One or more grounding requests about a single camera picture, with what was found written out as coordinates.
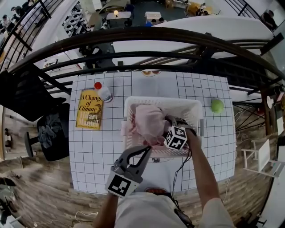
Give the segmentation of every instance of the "white plastic basket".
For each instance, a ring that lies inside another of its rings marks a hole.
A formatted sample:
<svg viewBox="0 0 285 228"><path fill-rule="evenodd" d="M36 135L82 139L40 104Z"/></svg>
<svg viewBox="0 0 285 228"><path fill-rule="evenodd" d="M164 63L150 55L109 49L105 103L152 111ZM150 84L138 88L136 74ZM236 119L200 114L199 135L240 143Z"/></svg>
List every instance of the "white plastic basket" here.
<svg viewBox="0 0 285 228"><path fill-rule="evenodd" d="M140 104L155 105L166 110L167 114L184 119L188 125L203 136L203 112L202 104L197 100L178 99L178 98L158 98L158 97L128 97L125 101L124 120L131 122L131 116L135 114L135 109ZM124 149L143 145L143 137L127 133L124 136ZM169 158L187 156L188 150L172 150L165 147L154 146L151 157Z"/></svg>

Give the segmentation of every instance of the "person's hand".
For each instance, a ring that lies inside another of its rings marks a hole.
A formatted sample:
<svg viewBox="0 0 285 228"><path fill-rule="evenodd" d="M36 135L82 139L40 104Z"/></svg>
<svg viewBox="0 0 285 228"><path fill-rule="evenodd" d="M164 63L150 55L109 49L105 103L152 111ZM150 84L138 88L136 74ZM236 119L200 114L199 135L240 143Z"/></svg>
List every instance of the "person's hand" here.
<svg viewBox="0 0 285 228"><path fill-rule="evenodd" d="M191 150L196 148L201 148L201 140L198 136L195 136L191 130L186 129L186 135L187 135L187 143Z"/></svg>

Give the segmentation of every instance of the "black railing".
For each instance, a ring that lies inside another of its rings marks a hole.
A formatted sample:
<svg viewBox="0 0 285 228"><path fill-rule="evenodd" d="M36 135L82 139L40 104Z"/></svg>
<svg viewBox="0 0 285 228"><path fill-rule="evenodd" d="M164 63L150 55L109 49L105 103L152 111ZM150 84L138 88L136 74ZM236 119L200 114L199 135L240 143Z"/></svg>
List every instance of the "black railing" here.
<svg viewBox="0 0 285 228"><path fill-rule="evenodd" d="M0 71L3 71L4 69L8 69L11 64L15 64L19 61L20 57L25 57L28 51L32 51L31 45L34 42L34 39L37 37L38 33L44 26L44 19L50 19L51 14L54 12L56 7L62 2L63 0L50 0L49 2L43 2L42 0L38 0L34 5L31 6L31 8L19 19L19 21L16 23L15 27L12 29L12 31L9 33L7 39L3 43L3 45L0 48L0 55L3 54L5 47L9 43L9 40L12 39L12 36L14 35L14 39L12 43L10 44L7 52L5 53L5 57L3 59L3 62L0 66ZM21 22L26 19L25 24L21 25Z"/></svg>
<svg viewBox="0 0 285 228"><path fill-rule="evenodd" d="M175 52L123 52L123 53L106 53L101 55L95 55L91 57L82 57L78 59L73 59L70 61L65 61L62 63L54 64L50 67L39 69L34 63L54 56L56 54L77 49L80 47L85 47L87 45L98 45L102 43L111 43L115 41L133 41L133 40L157 40L157 41L173 41L182 42L192 45L196 45L196 51L194 53L175 53ZM213 54L223 51L233 54L243 60L244 63L251 63L259 68L267 69L276 75L276 79L269 78L265 73L262 74L259 71L255 71L243 64L237 64L227 59L215 59ZM187 63L183 65L163 65L163 64L140 64L136 63L134 65L118 65L118 66L107 66L95 69L83 69L79 71L74 71L70 73L59 74L54 77L50 77L46 74L47 71L60 68L63 66L74 65L77 63L82 63L86 61L96 61L104 59L113 58L126 58L126 57L159 57L159 58L172 58L172 59L186 59ZM71 82L59 83L57 79L70 77L74 75L88 74L88 73L102 73L108 71L135 71L144 69L155 69L155 70L166 70L166 71L178 71L178 72L193 72L193 73L204 73L207 74L208 68L217 68L217 75L219 76L232 76L233 73L230 72L232 69L236 69L237 72L234 74L236 78L241 80L248 80L247 76L254 74L262 78L263 86L268 84L278 83L280 80L285 80L285 75L279 71L276 67L268 63L266 60L262 59L260 56L253 54L252 52L228 41L212 37L210 35L196 33L192 31L186 31L174 28L162 28L162 27L131 27L124 29L108 29L94 31L91 33L85 33L77 35L75 37L70 37L58 41L56 43L50 44L42 49L31 53L26 56L26 58L17 62L15 65L8 69L11 74L22 73L25 69L34 68L34 72L41 77L42 81L49 82L52 86L46 86L47 89L54 87L59 88L56 92L66 92L71 93L71 89L66 88L66 85L70 85ZM220 66L228 66L231 70L221 74L219 72ZM239 75L238 72L245 71L246 74Z"/></svg>
<svg viewBox="0 0 285 228"><path fill-rule="evenodd" d="M259 14L245 0L225 0L238 16L251 17L261 20Z"/></svg>

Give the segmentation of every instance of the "grid pattern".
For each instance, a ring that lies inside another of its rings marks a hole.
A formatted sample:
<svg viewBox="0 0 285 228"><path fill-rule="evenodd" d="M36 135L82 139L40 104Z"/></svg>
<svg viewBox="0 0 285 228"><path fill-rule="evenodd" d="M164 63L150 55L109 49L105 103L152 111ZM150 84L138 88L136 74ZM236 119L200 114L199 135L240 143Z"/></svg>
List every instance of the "grid pattern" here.
<svg viewBox="0 0 285 228"><path fill-rule="evenodd" d="M106 194L105 183L110 167L123 152L121 121L124 115L124 101L132 96L132 90L136 89L132 87L133 74L120 72L79 76L73 82L69 112L69 154L75 190ZM202 147L216 180L220 181L234 175L236 136L227 79L195 73L173 74L176 74L179 98L196 99L203 105ZM77 128L75 124L81 91L93 88L94 83L98 81L108 86L114 95L112 102L103 105L101 129ZM215 114L211 110L211 102L215 98L224 103L225 109L221 114ZM179 190L196 187L192 160L184 165L181 176L182 179L176 182L181 186Z"/></svg>

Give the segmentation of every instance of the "lamp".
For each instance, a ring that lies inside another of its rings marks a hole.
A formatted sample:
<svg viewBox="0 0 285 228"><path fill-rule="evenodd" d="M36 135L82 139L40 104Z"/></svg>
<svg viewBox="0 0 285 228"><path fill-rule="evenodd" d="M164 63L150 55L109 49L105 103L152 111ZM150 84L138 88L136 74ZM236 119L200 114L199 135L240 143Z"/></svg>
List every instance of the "lamp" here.
<svg viewBox="0 0 285 228"><path fill-rule="evenodd" d="M119 12L117 10L114 11L114 15L118 17Z"/></svg>

